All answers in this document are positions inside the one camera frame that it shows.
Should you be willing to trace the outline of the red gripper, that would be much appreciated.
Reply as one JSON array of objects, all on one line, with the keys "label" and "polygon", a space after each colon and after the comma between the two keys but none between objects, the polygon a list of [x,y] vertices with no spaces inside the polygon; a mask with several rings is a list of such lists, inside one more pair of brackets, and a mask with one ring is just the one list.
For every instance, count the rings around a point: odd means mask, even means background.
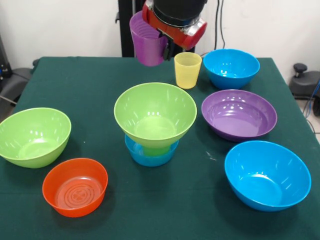
[{"label": "red gripper", "polygon": [[201,18],[206,0],[146,0],[142,18],[153,29],[167,36],[163,59],[173,56],[174,44],[185,50],[196,46],[204,35],[207,22]]}]

